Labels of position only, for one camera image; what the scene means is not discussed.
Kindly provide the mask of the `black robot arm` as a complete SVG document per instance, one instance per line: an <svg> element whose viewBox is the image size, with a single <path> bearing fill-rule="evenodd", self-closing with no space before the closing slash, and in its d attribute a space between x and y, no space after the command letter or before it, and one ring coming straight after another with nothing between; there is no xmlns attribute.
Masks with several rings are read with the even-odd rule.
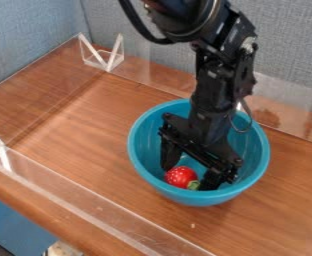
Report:
<svg viewBox="0 0 312 256"><path fill-rule="evenodd" d="M236 108L245 104L256 79L256 29L228 0L142 0L164 37L159 44L189 43L196 53L196 88L189 114L163 115L161 168L183 154L205 167L200 190L215 190L236 178L243 159L228 142Z"/></svg>

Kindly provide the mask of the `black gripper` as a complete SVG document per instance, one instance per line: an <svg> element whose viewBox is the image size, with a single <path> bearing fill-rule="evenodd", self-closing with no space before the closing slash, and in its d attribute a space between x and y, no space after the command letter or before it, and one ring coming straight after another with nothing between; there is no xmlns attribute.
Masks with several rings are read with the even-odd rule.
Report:
<svg viewBox="0 0 312 256"><path fill-rule="evenodd" d="M200 191L216 190L231 182L241 167L243 160L227 139L235 113L235 103L228 98L219 100L208 93L195 92L188 117L169 112L161 116L161 168L171 170L187 153L207 168Z"/></svg>

